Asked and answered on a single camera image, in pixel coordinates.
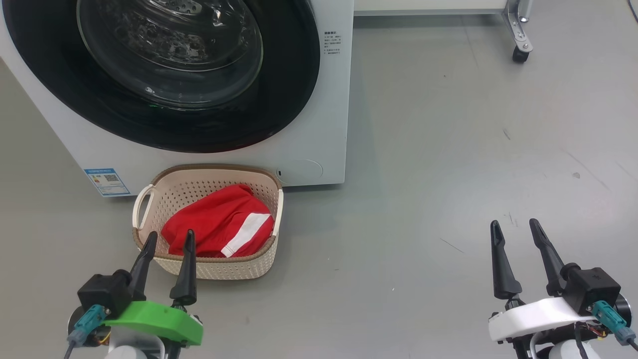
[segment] white cabinet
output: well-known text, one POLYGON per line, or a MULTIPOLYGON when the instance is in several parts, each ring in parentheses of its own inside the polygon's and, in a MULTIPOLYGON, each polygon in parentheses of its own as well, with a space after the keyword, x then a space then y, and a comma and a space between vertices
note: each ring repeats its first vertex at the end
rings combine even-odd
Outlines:
POLYGON ((356 0, 356 15, 496 13, 507 0, 356 0))

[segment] washing machine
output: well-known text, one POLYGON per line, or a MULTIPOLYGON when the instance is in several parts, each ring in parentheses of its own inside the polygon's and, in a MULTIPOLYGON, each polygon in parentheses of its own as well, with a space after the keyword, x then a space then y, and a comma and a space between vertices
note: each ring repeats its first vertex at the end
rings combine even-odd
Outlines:
POLYGON ((344 182, 353 0, 1 1, 0 56, 102 196, 181 164, 344 182))

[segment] red cloth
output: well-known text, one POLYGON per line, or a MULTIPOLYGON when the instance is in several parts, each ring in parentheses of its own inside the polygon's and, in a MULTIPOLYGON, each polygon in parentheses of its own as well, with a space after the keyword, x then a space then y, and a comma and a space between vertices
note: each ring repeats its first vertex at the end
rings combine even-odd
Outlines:
POLYGON ((232 185, 179 210, 161 234, 170 254, 184 255, 186 233, 192 229, 198 257, 246 257, 259 252, 273 227, 268 207, 250 187, 232 185))

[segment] plastic basket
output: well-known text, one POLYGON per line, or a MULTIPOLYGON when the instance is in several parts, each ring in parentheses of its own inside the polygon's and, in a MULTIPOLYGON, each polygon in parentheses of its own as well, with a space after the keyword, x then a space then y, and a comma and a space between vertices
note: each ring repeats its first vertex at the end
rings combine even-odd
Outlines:
POLYGON ((283 210, 281 183, 261 169, 234 165, 180 165, 165 170, 146 186, 133 208, 133 239, 142 249, 149 233, 159 234, 154 260, 169 273, 177 275, 183 256, 168 253, 168 243, 161 236, 166 221, 181 208, 224 187, 243 183, 252 188, 275 219, 271 237, 262 249, 249 257, 197 258, 197 278, 236 280, 253 279, 266 274, 277 252, 279 225, 283 210), (144 198, 150 196, 142 221, 140 210, 144 198))

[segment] washing machine door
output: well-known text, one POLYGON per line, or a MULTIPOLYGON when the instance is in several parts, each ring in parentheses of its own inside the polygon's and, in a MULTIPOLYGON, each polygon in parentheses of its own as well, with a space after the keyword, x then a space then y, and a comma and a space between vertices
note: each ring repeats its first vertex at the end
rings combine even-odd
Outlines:
POLYGON ((134 142, 213 153, 289 125, 317 80, 306 0, 2 0, 31 71, 134 142))

